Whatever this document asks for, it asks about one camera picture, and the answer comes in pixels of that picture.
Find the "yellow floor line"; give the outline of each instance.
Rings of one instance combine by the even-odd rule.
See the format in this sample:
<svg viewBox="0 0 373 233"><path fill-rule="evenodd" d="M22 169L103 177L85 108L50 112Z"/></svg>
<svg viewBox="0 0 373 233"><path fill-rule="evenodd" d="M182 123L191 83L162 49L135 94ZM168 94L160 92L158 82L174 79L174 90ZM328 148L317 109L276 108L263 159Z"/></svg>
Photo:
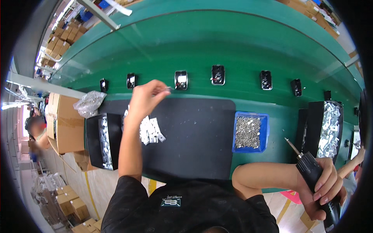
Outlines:
<svg viewBox="0 0 373 233"><path fill-rule="evenodd" d="M85 180L87 181L88 192L90 193L90 196L91 196L91 202L93 204L93 208L94 208L94 210L96 212L98 220L100 220L100 216L98 215L98 212L97 212L97 209L96 209L96 205L94 204L94 200L93 200L93 196L92 196L92 192L91 192L90 183L88 181L88 174L87 174L87 172L84 172L84 173L85 173Z"/></svg>
<svg viewBox="0 0 373 233"><path fill-rule="evenodd" d="M149 196L154 192L154 190L157 189L157 181L156 180L152 180L152 179L149 179L149 186L148 186L148 190L149 190Z"/></svg>
<svg viewBox="0 0 373 233"><path fill-rule="evenodd" d="M287 201L286 201L285 205L283 206L283 208L282 208L282 210L281 210L279 216L278 216L277 219L276 219L276 223L277 223L277 225L280 223L280 221L281 221L283 215L285 214L286 210L289 208L290 203L291 203L291 200L290 200L290 199L287 199Z"/></svg>

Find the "white label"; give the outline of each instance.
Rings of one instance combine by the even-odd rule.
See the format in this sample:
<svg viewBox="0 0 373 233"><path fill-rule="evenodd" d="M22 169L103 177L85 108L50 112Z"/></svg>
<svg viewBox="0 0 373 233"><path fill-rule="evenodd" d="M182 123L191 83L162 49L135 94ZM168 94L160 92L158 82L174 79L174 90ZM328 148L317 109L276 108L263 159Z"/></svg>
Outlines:
<svg viewBox="0 0 373 233"><path fill-rule="evenodd" d="M178 77L178 82L186 82L187 81L186 79L187 79L186 75L181 75Z"/></svg>

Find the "hand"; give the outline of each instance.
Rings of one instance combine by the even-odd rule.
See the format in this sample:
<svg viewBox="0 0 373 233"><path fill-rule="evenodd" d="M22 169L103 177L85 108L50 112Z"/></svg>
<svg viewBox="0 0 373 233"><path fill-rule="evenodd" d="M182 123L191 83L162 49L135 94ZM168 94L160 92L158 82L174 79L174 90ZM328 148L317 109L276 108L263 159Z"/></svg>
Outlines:
<svg viewBox="0 0 373 233"><path fill-rule="evenodd" d="M357 165L361 164L364 161L364 155L365 155L365 148L362 146L355 156Z"/></svg>
<svg viewBox="0 0 373 233"><path fill-rule="evenodd" d="M159 80L152 80L147 84L136 86L129 102L128 115L126 121L140 125L141 121L150 115L154 108L169 94L165 91L166 84Z"/></svg>
<svg viewBox="0 0 373 233"><path fill-rule="evenodd" d="M342 178L337 175L333 160L331 158L316 158L316 161L324 170L316 183L315 193L312 194L300 173L298 173L297 192L311 220L325 220L326 213L320 210L317 202L324 205L338 195L342 205L347 198L347 192L342 186Z"/></svg>

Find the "fluorescent light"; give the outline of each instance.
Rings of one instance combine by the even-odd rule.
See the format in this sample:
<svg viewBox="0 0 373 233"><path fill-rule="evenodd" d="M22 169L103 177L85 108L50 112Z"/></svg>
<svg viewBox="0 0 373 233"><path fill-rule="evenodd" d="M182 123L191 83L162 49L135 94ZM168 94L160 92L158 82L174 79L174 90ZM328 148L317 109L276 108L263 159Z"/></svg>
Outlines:
<svg viewBox="0 0 373 233"><path fill-rule="evenodd" d="M62 16L65 14L65 12L67 11L67 9L74 3L74 1L75 0L71 0L68 4L67 4L67 6L65 7L65 9L60 13L60 15L57 17L57 19L56 19L56 22L55 22L55 24L53 24L53 27L52 28L54 28L55 26L57 26L57 24L60 22L60 20L61 20L61 18L62 18Z"/></svg>

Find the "blue crate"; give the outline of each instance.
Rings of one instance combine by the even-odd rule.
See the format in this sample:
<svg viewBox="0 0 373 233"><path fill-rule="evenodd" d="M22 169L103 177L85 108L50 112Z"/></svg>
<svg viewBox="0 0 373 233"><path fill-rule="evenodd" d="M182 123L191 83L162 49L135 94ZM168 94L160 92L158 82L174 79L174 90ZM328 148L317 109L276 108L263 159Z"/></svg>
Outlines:
<svg viewBox="0 0 373 233"><path fill-rule="evenodd" d="M236 142L236 125L237 125L237 118L238 117L254 117L260 118L261 125L260 125L260 145L258 148L252 147L242 147L242 148L235 148ZM234 120L234 133L233 133L233 145L232 145L232 152L233 153L262 153L267 148L268 143L268 136L269 136L269 115L263 113L248 113L243 111L238 111L235 114Z"/></svg>
<svg viewBox="0 0 373 233"><path fill-rule="evenodd" d="M102 0L102 1L99 3L99 6L100 6L102 9L105 9L105 8L107 8L108 6L110 6L110 4L108 4L106 1Z"/></svg>

